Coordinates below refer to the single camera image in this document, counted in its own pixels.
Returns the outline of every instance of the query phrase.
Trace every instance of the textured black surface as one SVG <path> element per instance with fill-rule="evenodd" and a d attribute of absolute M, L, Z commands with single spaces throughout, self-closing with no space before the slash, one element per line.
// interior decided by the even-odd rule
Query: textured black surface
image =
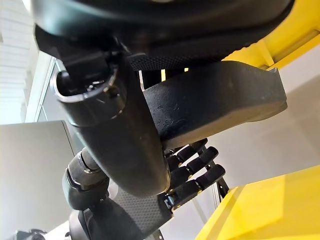
<path fill-rule="evenodd" d="M 143 94 L 165 149 L 270 118 L 287 108 L 278 71 L 235 61 L 191 69 Z"/>
<path fill-rule="evenodd" d="M 294 0 L 33 0 L 46 32 L 102 49 L 116 37 L 135 71 L 183 69 L 217 62 L 257 42 L 289 14 Z M 39 48 L 53 54 L 36 36 Z"/>
<path fill-rule="evenodd" d="M 209 165 L 210 162 L 218 155 L 218 150 L 213 146 L 210 146 L 208 149 L 205 149 L 203 153 L 196 159 L 189 162 L 186 166 L 192 171 L 193 174 L 198 172 L 200 169 Z"/>
<path fill-rule="evenodd" d="M 143 240 L 169 221 L 172 212 L 163 194 L 139 198 L 119 188 L 114 200 L 105 199 L 84 216 L 90 240 Z"/>
<path fill-rule="evenodd" d="M 119 189 L 114 201 L 133 219 L 145 236 L 152 234 L 172 217 L 162 194 L 139 198 Z"/>

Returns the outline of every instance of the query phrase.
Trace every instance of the yellow panel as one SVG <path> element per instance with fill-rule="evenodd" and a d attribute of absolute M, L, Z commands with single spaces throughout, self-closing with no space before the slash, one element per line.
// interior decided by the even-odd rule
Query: yellow panel
<path fill-rule="evenodd" d="M 232 189 L 197 240 L 320 240 L 320 165 Z"/>
<path fill-rule="evenodd" d="M 262 41 L 233 52 L 224 60 L 239 61 L 263 69 L 281 68 L 320 44 L 317 37 L 319 33 L 320 0 L 296 0 L 289 16 L 273 32 Z"/>

